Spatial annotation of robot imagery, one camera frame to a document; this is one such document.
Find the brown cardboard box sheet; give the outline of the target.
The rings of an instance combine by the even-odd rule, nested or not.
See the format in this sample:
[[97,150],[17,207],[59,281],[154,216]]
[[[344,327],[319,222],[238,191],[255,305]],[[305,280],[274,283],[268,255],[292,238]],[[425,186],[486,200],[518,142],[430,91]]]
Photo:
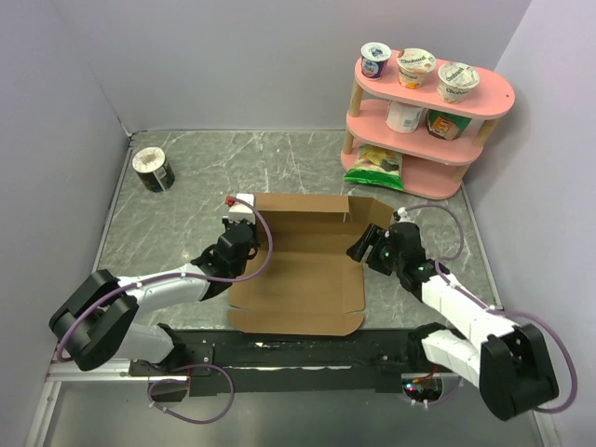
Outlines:
[[265,222],[245,279],[227,292],[227,319],[245,333],[347,336],[363,323],[362,264],[346,251],[392,208],[366,196],[255,194]]

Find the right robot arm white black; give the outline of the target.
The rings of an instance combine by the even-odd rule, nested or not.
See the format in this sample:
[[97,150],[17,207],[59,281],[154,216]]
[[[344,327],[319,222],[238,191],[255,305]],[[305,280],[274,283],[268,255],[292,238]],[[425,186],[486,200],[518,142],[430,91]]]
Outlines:
[[554,400],[559,386],[543,333],[520,325],[470,298],[455,275],[426,256],[420,229],[399,222],[370,224],[346,251],[400,286],[450,323],[421,326],[409,334],[407,360],[417,371],[434,364],[474,385],[490,412],[508,419]]

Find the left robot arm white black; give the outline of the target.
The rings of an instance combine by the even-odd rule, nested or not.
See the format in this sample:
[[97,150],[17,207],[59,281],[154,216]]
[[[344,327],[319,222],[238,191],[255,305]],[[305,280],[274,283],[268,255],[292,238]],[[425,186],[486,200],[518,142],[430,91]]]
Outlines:
[[117,277],[102,269],[90,274],[50,318],[59,344],[57,359],[83,372],[111,359],[144,360],[164,374],[188,359],[181,336],[165,323],[141,324],[159,309],[202,302],[229,289],[258,253],[253,219],[223,220],[224,231],[188,264],[153,276]]

